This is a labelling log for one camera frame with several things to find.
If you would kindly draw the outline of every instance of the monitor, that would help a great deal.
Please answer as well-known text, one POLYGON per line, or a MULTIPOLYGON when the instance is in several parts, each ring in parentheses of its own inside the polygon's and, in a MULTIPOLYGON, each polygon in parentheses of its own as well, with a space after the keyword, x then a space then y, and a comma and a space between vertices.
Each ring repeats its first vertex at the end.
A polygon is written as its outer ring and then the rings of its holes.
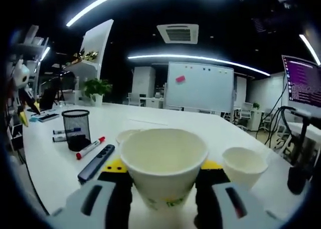
POLYGON ((300 58, 282 56, 288 83, 288 105, 321 118, 321 68, 300 58))

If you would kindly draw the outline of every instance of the ceiling light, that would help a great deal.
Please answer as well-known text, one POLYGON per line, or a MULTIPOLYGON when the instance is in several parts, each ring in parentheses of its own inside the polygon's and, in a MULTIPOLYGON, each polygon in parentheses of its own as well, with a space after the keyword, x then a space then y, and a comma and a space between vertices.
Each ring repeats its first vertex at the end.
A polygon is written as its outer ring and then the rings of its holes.
POLYGON ((96 0, 95 2, 93 2, 92 4, 90 4, 89 6, 87 6, 85 9, 83 9, 80 13, 78 13, 73 19, 71 19, 66 26, 70 27, 72 24, 74 24, 78 19, 80 19, 84 14, 88 13, 89 11, 91 11, 92 9, 94 9, 95 7, 99 6, 100 4, 106 2, 108 0, 96 0))
POLYGON ((46 55, 49 52, 49 50, 50 50, 50 47, 47 47, 45 52, 42 54, 40 61, 42 61, 46 57, 46 55))
POLYGON ((306 47, 309 49, 309 51, 310 51, 312 57, 314 58, 315 62, 317 63, 317 65, 320 66, 320 64, 321 64, 320 60, 317 57, 317 55, 316 55, 313 47, 311 46, 310 42, 307 40, 307 38, 304 35, 300 34, 299 36, 302 39, 302 41, 305 43, 306 47))
POLYGON ((209 57, 198 57, 198 56, 189 56, 189 55, 176 55, 176 54, 155 54, 155 55, 143 55, 143 56, 131 56, 128 57, 128 59, 139 59, 139 58, 155 58, 155 57, 173 57, 173 58, 191 58, 191 59, 199 59, 199 60, 207 60, 207 61, 213 61, 213 62, 220 62, 220 63, 225 63, 225 64, 230 64, 238 67, 243 67, 261 74, 264 74, 266 76, 270 76, 270 74, 263 72, 261 70, 248 67, 242 64, 238 64, 235 62, 229 62, 229 61, 224 61, 224 60, 219 60, 215 58, 209 58, 209 57))

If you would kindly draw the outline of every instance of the small white cup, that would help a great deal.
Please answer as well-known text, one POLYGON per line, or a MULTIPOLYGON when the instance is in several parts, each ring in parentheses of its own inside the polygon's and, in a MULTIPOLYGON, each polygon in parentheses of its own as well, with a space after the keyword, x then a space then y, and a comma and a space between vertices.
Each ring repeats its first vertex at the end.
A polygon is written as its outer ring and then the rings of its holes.
POLYGON ((138 192, 157 211, 185 203, 207 155, 204 141, 184 130, 145 130, 120 144, 121 160, 138 192))
POLYGON ((268 167, 258 153, 241 147, 227 149, 223 160, 223 170, 229 179, 247 189, 252 188, 268 167))

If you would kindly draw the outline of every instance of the ceiling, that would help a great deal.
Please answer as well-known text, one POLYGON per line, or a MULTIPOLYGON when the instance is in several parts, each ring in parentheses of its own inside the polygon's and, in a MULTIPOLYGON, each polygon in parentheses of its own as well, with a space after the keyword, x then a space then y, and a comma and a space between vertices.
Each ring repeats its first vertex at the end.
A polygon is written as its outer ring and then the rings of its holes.
MULTIPOLYGON (((74 15, 94 1, 39 0, 29 22, 40 26, 39 35, 50 37, 52 51, 72 55, 79 51, 87 30, 114 19, 103 61, 105 73, 120 67, 166 63, 165 59, 135 63, 127 59, 129 55, 160 53, 228 60, 270 74, 283 70, 282 54, 313 60, 298 36, 305 17, 300 7, 306 0, 286 0, 286 6, 278 0, 109 0, 66 27, 74 15), (198 44, 163 41, 156 26, 179 23, 199 25, 198 44)), ((61 58, 54 52, 46 58, 47 63, 61 58)), ((244 68, 233 68, 256 78, 264 77, 244 68)))

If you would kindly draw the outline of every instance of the black mesh pen holder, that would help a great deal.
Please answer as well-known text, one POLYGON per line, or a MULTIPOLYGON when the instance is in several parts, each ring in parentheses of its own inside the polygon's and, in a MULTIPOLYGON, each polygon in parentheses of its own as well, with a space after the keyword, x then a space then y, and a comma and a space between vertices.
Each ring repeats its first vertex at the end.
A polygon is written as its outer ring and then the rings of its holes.
POLYGON ((91 144, 89 132, 89 111, 82 109, 68 110, 61 113, 68 148, 78 152, 91 144))

